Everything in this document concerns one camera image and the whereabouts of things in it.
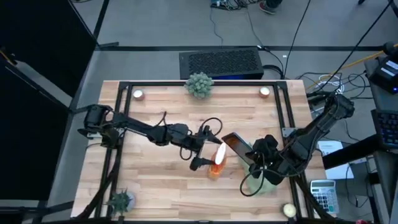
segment black metal frame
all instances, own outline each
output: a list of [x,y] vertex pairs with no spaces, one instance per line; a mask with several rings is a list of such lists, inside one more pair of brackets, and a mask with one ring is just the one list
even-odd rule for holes
[[[116,104],[114,110],[119,112],[120,106],[121,106],[121,101],[122,101],[122,95],[124,91],[127,91],[127,96],[126,96],[126,104],[124,105],[124,114],[128,114],[129,107],[130,107],[130,102],[131,102],[131,95],[132,95],[132,88],[134,86],[183,86],[184,82],[178,82],[178,81],[164,81],[164,82],[120,82],[119,87],[118,87],[118,94],[116,97]],[[286,111],[287,111],[287,117],[289,120],[289,124],[291,128],[295,127],[295,122],[294,122],[294,117],[293,117],[293,111],[292,111],[292,105],[290,104],[290,98],[289,98],[289,91],[287,88],[287,83],[285,81],[276,81],[276,82],[258,82],[258,81],[251,81],[251,82],[231,82],[231,81],[215,81],[215,86],[232,86],[232,85],[239,85],[239,86],[270,86],[273,87],[274,89],[274,94],[275,94],[275,103],[277,107],[277,112],[278,112],[278,119],[279,119],[279,125],[280,125],[280,131],[282,134],[282,128],[286,128],[285,121],[284,121],[284,115],[283,115],[283,110],[282,110],[282,104],[280,102],[280,95],[279,95],[279,90],[282,90],[284,94],[284,101],[286,105]],[[116,149],[116,158],[115,158],[115,163],[114,165],[116,166],[116,177],[112,181],[111,184],[111,193],[116,190],[116,186],[118,184],[118,173],[119,173],[119,168],[120,168],[120,163],[121,163],[121,155],[123,151],[123,142],[124,142],[124,137],[121,140],[121,147],[118,147]],[[101,175],[101,185],[104,184],[106,177],[108,175],[109,171],[109,165],[111,162],[111,154],[112,154],[112,149],[107,149],[105,158],[104,158],[104,166],[103,166],[103,173]],[[302,174],[300,178],[303,180],[305,184],[307,184],[307,180],[305,177],[305,174]],[[297,186],[294,181],[294,178],[289,178],[290,182],[290,189],[292,192],[292,197],[293,197],[293,204],[295,205],[297,209],[297,218],[302,217],[302,212],[300,209],[300,202],[299,202],[299,196],[297,193]],[[102,204],[103,204],[103,198],[99,201],[99,203],[96,206],[95,210],[95,218],[99,218],[101,216],[101,209],[102,209]],[[313,209],[312,206],[310,205],[309,201],[306,199],[305,200],[305,206],[307,209],[308,217],[313,218]],[[107,212],[106,212],[106,217],[111,217],[111,208],[108,207]],[[222,222],[223,224],[225,223],[247,223],[247,222]],[[286,223],[286,221],[282,222],[266,222],[266,223]]]

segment succulent plant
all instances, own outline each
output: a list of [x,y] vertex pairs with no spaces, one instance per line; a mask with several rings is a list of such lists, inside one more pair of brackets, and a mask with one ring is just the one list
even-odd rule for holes
[[113,193],[112,199],[106,202],[107,205],[112,206],[113,215],[115,216],[117,213],[123,215],[123,212],[128,212],[127,206],[129,205],[131,198],[127,194],[127,189],[122,191],[121,193]]
[[203,99],[211,95],[211,86],[214,81],[203,72],[190,75],[190,78],[185,82],[184,87],[190,94],[198,99]]

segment gray floor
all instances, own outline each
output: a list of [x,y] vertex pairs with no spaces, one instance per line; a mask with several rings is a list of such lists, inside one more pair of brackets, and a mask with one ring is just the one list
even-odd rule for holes
[[[378,16],[387,1],[367,0],[357,6],[356,0],[316,0],[312,1],[307,15],[298,32],[296,45],[354,45],[373,20]],[[95,27],[103,0],[92,0],[75,4],[78,12],[91,31]],[[254,30],[264,45],[290,45],[299,20],[305,9],[306,1],[285,0],[278,13],[268,16],[257,5],[249,7]],[[213,24],[209,20],[209,0],[111,0],[98,42],[120,42],[121,45],[220,45],[220,39],[213,33]],[[257,45],[253,36],[247,10],[213,10],[213,19],[219,35],[225,45]],[[364,39],[362,45],[381,45],[386,41],[398,42],[397,18],[388,10],[375,28]],[[96,103],[103,80],[178,80],[179,52],[95,52],[91,59],[87,78],[79,100],[79,106]],[[274,52],[285,63],[288,52]],[[356,52],[348,63],[371,55],[374,52]],[[263,64],[279,65],[277,60],[261,52]],[[294,78],[304,72],[332,72],[348,55],[348,52],[292,52],[289,59],[287,78]],[[346,77],[350,73],[361,73],[362,64],[343,71]],[[33,78],[38,74],[32,72]],[[318,79],[316,75],[309,78]],[[266,71],[263,79],[278,79],[274,72]],[[35,78],[42,85],[46,81]],[[306,86],[312,81],[304,79]],[[346,96],[354,96],[359,90],[350,91]],[[371,96],[366,90],[363,96]],[[374,133],[370,110],[374,108],[372,100],[356,100],[356,112],[347,119],[352,136],[363,139]],[[84,160],[84,148],[87,140],[77,133],[82,126],[83,114],[75,117],[67,144],[60,158],[58,171],[53,184],[49,205],[73,200]],[[347,135],[344,123],[338,122],[328,135],[329,138],[353,142]],[[364,187],[364,175],[355,173],[356,179],[349,182],[350,189]],[[355,220],[372,219],[369,204],[355,208],[346,199],[344,187],[338,188],[341,213],[340,218]],[[358,196],[359,203],[364,197]],[[70,210],[45,217],[45,220],[63,220]]]

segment wooden tabletop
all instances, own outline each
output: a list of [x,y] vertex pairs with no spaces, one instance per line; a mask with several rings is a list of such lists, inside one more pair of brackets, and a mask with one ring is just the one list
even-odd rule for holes
[[[185,123],[194,132],[203,120],[215,116],[223,122],[219,137],[236,132],[245,141],[254,142],[271,134],[279,141],[280,149],[282,138],[273,90],[270,97],[263,99],[258,96],[260,85],[239,86],[239,82],[236,86],[215,86],[212,97],[207,100],[194,99],[182,86],[140,86],[146,98],[144,101],[131,101],[129,116],[156,124],[167,111],[168,124]],[[312,119],[303,82],[289,80],[287,84],[296,127],[304,127]],[[119,81],[105,81],[99,104],[114,108],[118,85]],[[288,125],[282,91],[280,96]],[[216,121],[208,124],[214,132],[219,128]],[[210,158],[216,149],[216,144],[206,143],[202,157]],[[105,152],[100,146],[87,150],[72,217],[82,212],[98,190]],[[188,151],[183,151],[183,155],[188,156]],[[128,189],[137,198],[135,208],[124,214],[126,220],[286,220],[280,208],[285,203],[292,203],[288,179],[284,179],[273,192],[244,197],[239,192],[244,171],[231,149],[227,150],[226,168],[217,181],[207,178],[207,167],[194,172],[189,169],[189,164],[190,161],[180,158],[176,146],[159,147],[143,136],[126,133],[118,190]],[[308,181],[326,178],[318,152],[314,152],[306,175]],[[301,191],[299,198],[301,211],[306,217]]]

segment black panel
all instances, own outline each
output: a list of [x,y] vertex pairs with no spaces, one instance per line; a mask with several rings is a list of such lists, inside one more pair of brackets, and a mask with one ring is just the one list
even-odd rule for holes
[[0,67],[0,199],[48,200],[67,111]]
[[0,45],[70,96],[95,48],[68,0],[0,1]]

